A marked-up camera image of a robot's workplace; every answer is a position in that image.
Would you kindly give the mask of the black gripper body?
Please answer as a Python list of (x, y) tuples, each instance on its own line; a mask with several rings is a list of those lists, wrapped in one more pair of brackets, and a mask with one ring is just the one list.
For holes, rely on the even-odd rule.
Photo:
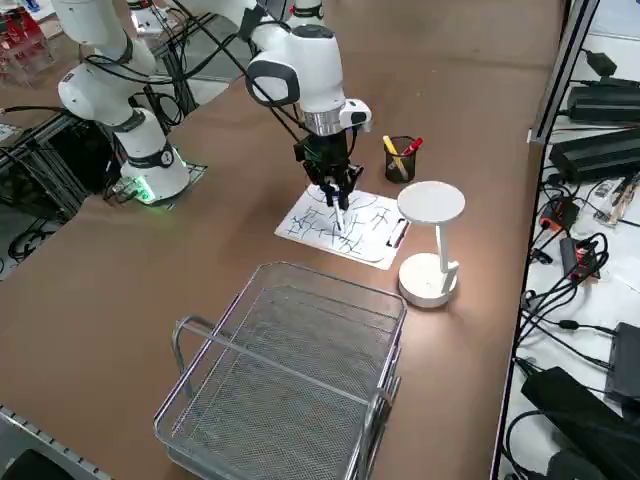
[(349, 165), (347, 134), (309, 134), (294, 146), (294, 155), (308, 175), (338, 175)]

